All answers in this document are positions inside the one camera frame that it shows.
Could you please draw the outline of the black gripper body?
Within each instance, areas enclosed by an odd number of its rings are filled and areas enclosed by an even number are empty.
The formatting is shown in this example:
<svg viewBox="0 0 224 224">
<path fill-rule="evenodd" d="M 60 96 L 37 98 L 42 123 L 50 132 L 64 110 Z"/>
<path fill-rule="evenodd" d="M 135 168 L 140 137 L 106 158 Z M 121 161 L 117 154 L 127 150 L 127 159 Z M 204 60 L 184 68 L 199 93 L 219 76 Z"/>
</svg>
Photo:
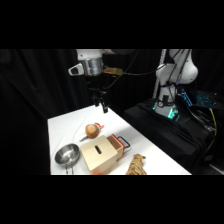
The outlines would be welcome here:
<svg viewBox="0 0 224 224">
<path fill-rule="evenodd" d="M 102 76 L 88 76 L 86 82 L 92 98 L 103 99 L 106 96 L 107 90 L 104 87 L 104 79 Z"/>
</svg>

